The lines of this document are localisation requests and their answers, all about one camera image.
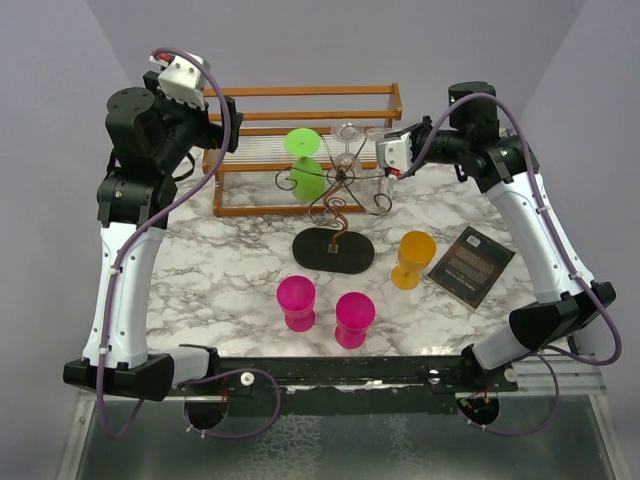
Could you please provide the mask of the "frosted clear wine glass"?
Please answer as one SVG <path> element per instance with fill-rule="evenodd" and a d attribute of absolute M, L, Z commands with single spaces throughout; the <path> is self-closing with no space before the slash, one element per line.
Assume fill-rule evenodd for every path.
<path fill-rule="evenodd" d="M 358 199 L 367 212 L 385 215 L 391 210 L 393 189 L 383 168 L 376 166 L 373 170 L 364 170 L 359 182 Z"/>

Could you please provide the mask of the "green plastic wine glass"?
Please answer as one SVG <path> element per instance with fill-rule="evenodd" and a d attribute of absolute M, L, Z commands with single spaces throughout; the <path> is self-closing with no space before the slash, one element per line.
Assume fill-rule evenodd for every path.
<path fill-rule="evenodd" d="M 320 135 L 308 128 L 294 129 L 285 137 L 284 147 L 295 157 L 289 172 L 291 191 L 300 202 L 311 203 L 325 191 L 324 170 L 313 158 L 320 144 Z"/>

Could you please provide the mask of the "orange plastic wine glass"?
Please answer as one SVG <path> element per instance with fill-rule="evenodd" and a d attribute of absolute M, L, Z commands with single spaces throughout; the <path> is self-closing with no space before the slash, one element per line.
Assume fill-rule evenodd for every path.
<path fill-rule="evenodd" d="M 398 264 L 391 271 L 392 283 L 403 290 L 416 288 L 436 251 L 436 242 L 431 235 L 422 231 L 407 232 L 399 244 Z"/>

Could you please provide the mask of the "metal wine glass rack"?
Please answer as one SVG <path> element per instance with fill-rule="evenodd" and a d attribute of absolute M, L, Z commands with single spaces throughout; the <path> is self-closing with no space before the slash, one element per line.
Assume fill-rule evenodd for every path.
<path fill-rule="evenodd" d="M 377 139 L 393 131 L 390 127 L 364 128 L 364 138 L 357 144 L 359 159 L 366 146 L 374 146 Z M 308 270 L 360 274 L 371 267 L 375 248 L 368 237 L 350 229 L 346 209 L 356 206 L 366 214 L 383 215 L 373 215 L 365 210 L 358 199 L 362 173 L 355 176 L 350 168 L 337 166 L 334 163 L 337 155 L 332 154 L 326 138 L 319 135 L 320 148 L 313 158 L 324 170 L 325 191 L 311 203 L 301 202 L 307 206 L 307 216 L 313 226 L 295 236 L 292 254 L 296 263 Z M 291 193 L 289 172 L 292 165 L 282 168 L 274 179 L 280 190 Z"/>

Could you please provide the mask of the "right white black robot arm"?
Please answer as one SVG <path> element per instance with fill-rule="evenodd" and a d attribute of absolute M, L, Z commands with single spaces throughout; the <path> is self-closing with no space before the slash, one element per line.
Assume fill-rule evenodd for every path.
<path fill-rule="evenodd" d="M 602 318 L 614 340 L 602 365 L 616 362 L 622 341 L 608 306 L 616 292 L 599 282 L 573 249 L 544 190 L 544 179 L 520 127 L 499 133 L 498 115 L 507 107 L 484 81 L 448 89 L 448 109 L 425 117 L 410 130 L 407 175 L 426 163 L 452 164 L 461 180 L 473 178 L 496 208 L 528 270 L 535 300 L 512 311 L 506 326 L 466 347 L 459 367 L 461 383 L 481 391 L 496 369 L 522 359 Z"/>

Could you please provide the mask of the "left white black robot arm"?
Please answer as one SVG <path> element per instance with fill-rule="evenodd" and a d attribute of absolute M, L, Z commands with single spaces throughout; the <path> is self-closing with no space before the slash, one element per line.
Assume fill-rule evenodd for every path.
<path fill-rule="evenodd" d="M 204 83 L 174 89 L 147 72 L 141 87 L 114 93 L 105 125 L 113 148 L 97 191 L 102 242 L 94 320 L 81 357 L 65 364 L 68 385 L 114 396 L 161 401 L 187 382 L 206 395 L 220 385 L 212 349 L 180 346 L 152 353 L 146 317 L 155 259 L 178 206 L 173 173 L 194 147 L 221 155 L 237 148 L 243 116 L 220 87 L 221 124 L 209 119 Z"/>

